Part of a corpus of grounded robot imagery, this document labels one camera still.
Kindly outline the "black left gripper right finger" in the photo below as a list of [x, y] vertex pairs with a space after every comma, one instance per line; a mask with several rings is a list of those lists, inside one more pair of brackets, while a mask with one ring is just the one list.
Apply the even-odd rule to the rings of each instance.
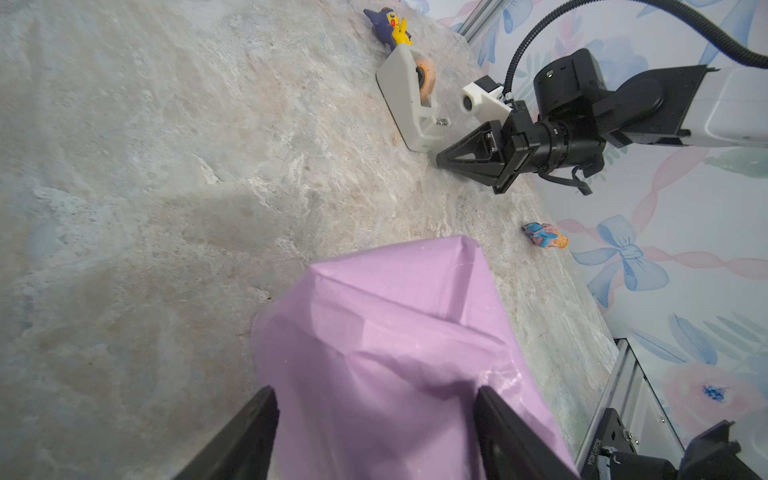
[[579, 478], [490, 386], [478, 389], [473, 420], [488, 480]]

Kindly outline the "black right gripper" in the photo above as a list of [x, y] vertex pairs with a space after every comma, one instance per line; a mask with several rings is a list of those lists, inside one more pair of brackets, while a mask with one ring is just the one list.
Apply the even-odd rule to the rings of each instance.
[[583, 195], [592, 190], [585, 179], [604, 167], [606, 142], [590, 121], [579, 119], [534, 122], [523, 101], [511, 104], [502, 125], [481, 124], [436, 156], [437, 166], [502, 194], [522, 174], [533, 173]]

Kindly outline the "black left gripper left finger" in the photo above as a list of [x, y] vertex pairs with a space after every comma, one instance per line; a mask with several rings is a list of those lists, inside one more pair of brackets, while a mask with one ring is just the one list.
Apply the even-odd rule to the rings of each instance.
[[274, 389], [261, 388], [174, 479], [267, 479], [279, 415]]

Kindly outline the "pink purple wrapping paper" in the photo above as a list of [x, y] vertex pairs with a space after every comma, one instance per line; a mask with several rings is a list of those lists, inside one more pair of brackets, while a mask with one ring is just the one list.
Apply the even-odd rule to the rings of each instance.
[[316, 263], [256, 316], [251, 342], [284, 479], [480, 479], [482, 386], [574, 470], [471, 238]]

